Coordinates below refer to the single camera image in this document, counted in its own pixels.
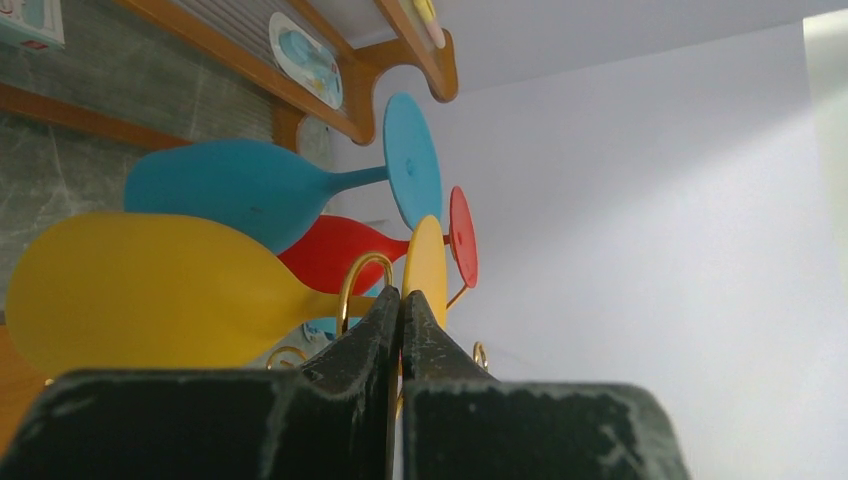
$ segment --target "box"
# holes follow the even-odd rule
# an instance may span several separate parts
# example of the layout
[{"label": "box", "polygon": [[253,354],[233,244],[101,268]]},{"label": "box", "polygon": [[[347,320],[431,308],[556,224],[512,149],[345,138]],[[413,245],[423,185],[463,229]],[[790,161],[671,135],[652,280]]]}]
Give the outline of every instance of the box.
[{"label": "box", "polygon": [[0,42],[32,52],[61,49],[59,0],[0,0]]}]

